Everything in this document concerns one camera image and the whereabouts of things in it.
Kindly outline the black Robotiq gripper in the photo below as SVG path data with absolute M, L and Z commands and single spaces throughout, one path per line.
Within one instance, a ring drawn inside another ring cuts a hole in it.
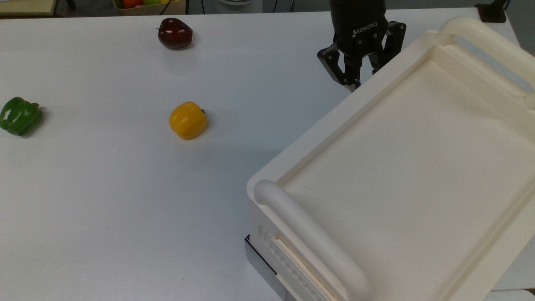
M 335 82 L 354 92 L 360 75 L 346 56 L 369 55 L 375 74 L 400 53 L 407 25 L 390 21 L 387 27 L 384 0 L 331 0 L 329 7 L 334 43 L 319 50 L 317 58 Z

